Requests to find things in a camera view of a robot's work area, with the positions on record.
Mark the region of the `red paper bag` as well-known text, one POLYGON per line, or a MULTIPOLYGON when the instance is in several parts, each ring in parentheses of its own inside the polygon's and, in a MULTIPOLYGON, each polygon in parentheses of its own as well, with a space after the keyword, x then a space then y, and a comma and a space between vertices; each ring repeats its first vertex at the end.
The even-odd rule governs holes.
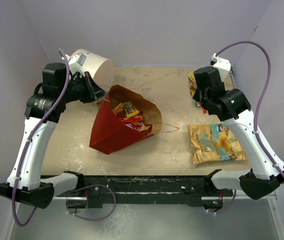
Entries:
POLYGON ((89 147, 107 155, 115 153, 160 133, 163 124, 162 114, 154 103, 117 84, 110 88, 100 104, 92 126, 89 147), (127 126, 113 112, 117 105, 129 101, 141 111, 143 123, 150 126, 148 130, 139 132, 127 126))

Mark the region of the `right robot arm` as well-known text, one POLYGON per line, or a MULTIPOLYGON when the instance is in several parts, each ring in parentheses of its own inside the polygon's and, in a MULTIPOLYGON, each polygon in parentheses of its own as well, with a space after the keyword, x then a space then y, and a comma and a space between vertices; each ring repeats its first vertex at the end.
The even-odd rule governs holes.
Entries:
POLYGON ((195 70, 194 78, 195 97, 209 115, 216 115, 231 130, 251 165, 242 171, 215 170, 204 183, 205 192, 215 196, 223 189, 242 190, 258 200, 275 191, 284 182, 284 162, 260 128, 254 126, 254 113, 244 93, 236 88, 226 90, 219 70, 213 66, 195 70))

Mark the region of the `colourful candy packet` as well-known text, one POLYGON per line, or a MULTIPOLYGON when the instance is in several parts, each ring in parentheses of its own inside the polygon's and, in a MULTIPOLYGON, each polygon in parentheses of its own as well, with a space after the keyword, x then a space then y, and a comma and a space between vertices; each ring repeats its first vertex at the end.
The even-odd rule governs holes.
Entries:
MULTIPOLYGON (((195 96, 196 90, 197 90, 197 85, 196 85, 196 80, 194 77, 193 73, 188 74, 188 85, 189 85, 189 92, 191 97, 193 98, 195 96)), ((201 107, 203 114, 207 114, 208 111, 205 110, 203 107, 201 107)))

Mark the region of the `teal candy packet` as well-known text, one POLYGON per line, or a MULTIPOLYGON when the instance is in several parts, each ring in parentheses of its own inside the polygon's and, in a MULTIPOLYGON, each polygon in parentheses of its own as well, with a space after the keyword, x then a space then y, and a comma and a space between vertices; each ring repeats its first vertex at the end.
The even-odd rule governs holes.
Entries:
POLYGON ((199 107, 199 108, 202 107, 201 103, 200 103, 199 101, 196 101, 196 100, 194 100, 194 105, 195 105, 196 107, 199 107))

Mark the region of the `gold chips bag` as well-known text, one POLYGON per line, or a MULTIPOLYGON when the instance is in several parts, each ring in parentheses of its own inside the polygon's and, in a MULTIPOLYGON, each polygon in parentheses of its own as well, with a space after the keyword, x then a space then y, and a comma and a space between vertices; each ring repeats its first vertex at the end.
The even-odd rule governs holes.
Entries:
POLYGON ((208 162, 246 161, 248 157, 233 132, 224 123, 187 126, 195 165, 208 162))

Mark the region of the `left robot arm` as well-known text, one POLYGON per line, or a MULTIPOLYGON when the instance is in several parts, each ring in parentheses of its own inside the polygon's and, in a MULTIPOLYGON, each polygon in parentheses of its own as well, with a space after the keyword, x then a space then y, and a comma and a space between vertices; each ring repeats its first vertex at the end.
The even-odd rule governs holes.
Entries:
POLYGON ((66 105, 93 103, 107 92, 93 80, 91 73, 73 64, 49 63, 42 70, 42 82, 26 102, 24 134, 18 156, 6 182, 0 183, 0 196, 32 207, 45 209, 53 197, 85 191, 83 174, 64 171, 42 179, 42 165, 48 143, 66 105))

